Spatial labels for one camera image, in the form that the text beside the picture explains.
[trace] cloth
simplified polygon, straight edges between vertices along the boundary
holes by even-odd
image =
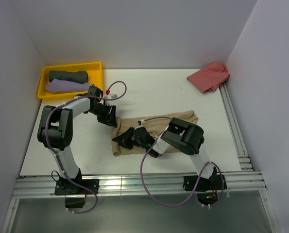
[[[89,83],[74,83],[70,81],[63,81],[54,79],[51,83],[45,85],[45,90],[52,93],[69,93],[78,91],[88,91],[89,87],[93,84]]]
[[[48,74],[48,80],[49,82],[52,82],[54,79],[70,81],[74,83],[86,83],[88,81],[88,74],[86,71],[68,72],[50,70]]]
[[[190,110],[184,113],[172,113],[167,115],[161,115],[165,117],[175,117],[178,119],[186,120],[190,123],[197,124],[198,117],[194,114],[194,111]],[[113,155],[125,155],[125,154],[143,154],[145,150],[143,148],[133,147],[132,150],[120,147],[118,143],[113,142],[112,138],[121,135],[126,132],[129,127],[137,127],[139,126],[138,121],[142,119],[148,119],[156,116],[146,116],[146,117],[136,117],[136,118],[126,118],[121,119],[120,117],[116,117],[117,128],[112,127],[111,133],[111,144],[112,144],[112,153]],[[168,126],[170,120],[169,119],[155,119],[150,120],[144,123],[144,127],[149,132],[151,136],[156,136],[159,133],[163,132],[165,128]],[[169,152],[179,152],[176,148],[170,147],[167,151]]]
[[[214,62],[188,76],[187,80],[202,93],[205,93],[217,90],[217,88],[230,77],[227,72],[226,65]]]

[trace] folded red towel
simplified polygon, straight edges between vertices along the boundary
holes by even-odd
[[[188,76],[187,80],[189,80],[198,90],[205,93],[207,91],[217,90],[217,88],[229,77],[230,75],[227,73],[227,66],[222,65],[219,62],[214,62]]]

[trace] purple towel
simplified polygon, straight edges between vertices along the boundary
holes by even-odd
[[[45,90],[52,93],[69,93],[78,91],[88,91],[93,84],[89,83],[74,83],[70,81],[54,79],[51,83],[45,85]]]

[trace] white table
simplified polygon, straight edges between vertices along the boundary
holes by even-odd
[[[112,104],[122,118],[161,115],[194,110],[198,125],[204,129],[205,148],[210,160],[222,171],[241,171],[234,141],[219,89],[202,94],[186,79],[197,69],[129,69],[104,70],[104,89],[122,80],[127,93]],[[123,85],[111,88],[120,95]],[[21,169],[21,176],[50,175],[58,170],[48,149],[37,140],[37,130],[45,105],[59,105],[62,101],[43,101],[35,122],[32,137]],[[98,123],[93,114],[81,114],[73,120],[71,143],[75,162],[83,174],[138,174],[142,154],[113,156],[110,144],[111,128]],[[164,154],[161,158],[147,157],[145,173],[195,172],[188,155]]]

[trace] gray floor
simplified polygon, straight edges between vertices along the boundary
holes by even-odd
[[[63,199],[21,200],[13,233],[269,233],[259,192],[231,193],[211,210],[196,200],[166,208],[148,196],[103,197],[95,210],[66,212]],[[178,203],[186,195],[159,196]]]

